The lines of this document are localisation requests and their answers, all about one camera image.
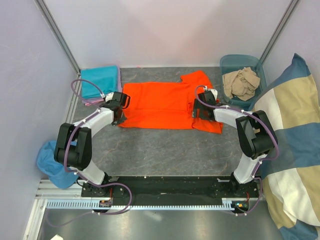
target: laundry basket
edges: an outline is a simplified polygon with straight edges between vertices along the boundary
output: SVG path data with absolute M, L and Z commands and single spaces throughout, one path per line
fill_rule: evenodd
M 260 62 L 259 59 L 257 59 L 254 56 L 240 55 L 240 54 L 225 55 L 220 60 L 222 85 L 223 85 L 222 76 L 224 74 L 238 71 L 238 70 L 241 70 L 241 69 L 247 68 L 247 67 L 250 67 L 257 74 L 257 76 L 260 78 L 260 85 L 255 90 L 255 94 L 254 94 L 253 98 L 251 98 L 247 101 L 243 101 L 243 100 L 239 99 L 237 96 L 234 96 L 233 98 L 229 98 L 226 96 L 225 91 L 222 90 L 222 95 L 223 95 L 223 98 L 226 103 L 228 103 L 230 105 L 239 106 L 244 110 L 248 110 L 251 103 L 254 102 L 256 100 L 256 98 L 260 95 L 260 93 L 267 87 L 265 73 L 264 73 L 264 69 L 262 67 L 262 63 Z

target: orange cloth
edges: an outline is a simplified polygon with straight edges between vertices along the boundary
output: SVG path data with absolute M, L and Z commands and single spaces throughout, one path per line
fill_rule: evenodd
M 203 71 L 181 76 L 182 82 L 126 83 L 123 92 L 131 97 L 123 110 L 127 118 L 120 127 L 143 129 L 198 129 L 221 134 L 223 124 L 192 118 L 195 89 L 213 88 Z

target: gray floor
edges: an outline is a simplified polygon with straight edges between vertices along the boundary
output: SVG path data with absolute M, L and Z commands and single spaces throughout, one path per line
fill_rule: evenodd
M 181 75 L 197 70 L 203 70 L 221 93 L 218 67 L 123 68 L 121 81 L 179 82 Z M 94 110 L 79 101 L 74 121 Z M 110 176 L 230 175 L 241 157 L 237 131 L 228 125 L 222 134 L 107 126 L 96 134 L 92 147 L 92 160 Z
M 48 220 L 63 224 L 88 210 L 50 209 Z M 44 238 L 56 234 L 64 240 L 281 240 L 262 201 L 248 216 L 235 217 L 220 211 L 131 210 L 121 215 L 87 215 L 59 228 L 46 223 Z

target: striped fabric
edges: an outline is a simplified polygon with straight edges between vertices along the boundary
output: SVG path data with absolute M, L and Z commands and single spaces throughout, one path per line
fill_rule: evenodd
M 279 142 L 279 157 L 261 166 L 273 221 L 284 239 L 320 239 L 320 108 L 304 59 L 295 54 L 251 108 L 266 112 Z

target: beige towel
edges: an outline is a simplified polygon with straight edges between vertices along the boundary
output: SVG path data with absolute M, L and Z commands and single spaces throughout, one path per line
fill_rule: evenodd
M 250 67 L 224 74 L 222 79 L 225 95 L 230 99 L 235 95 L 242 101 L 254 97 L 260 84 L 260 78 Z

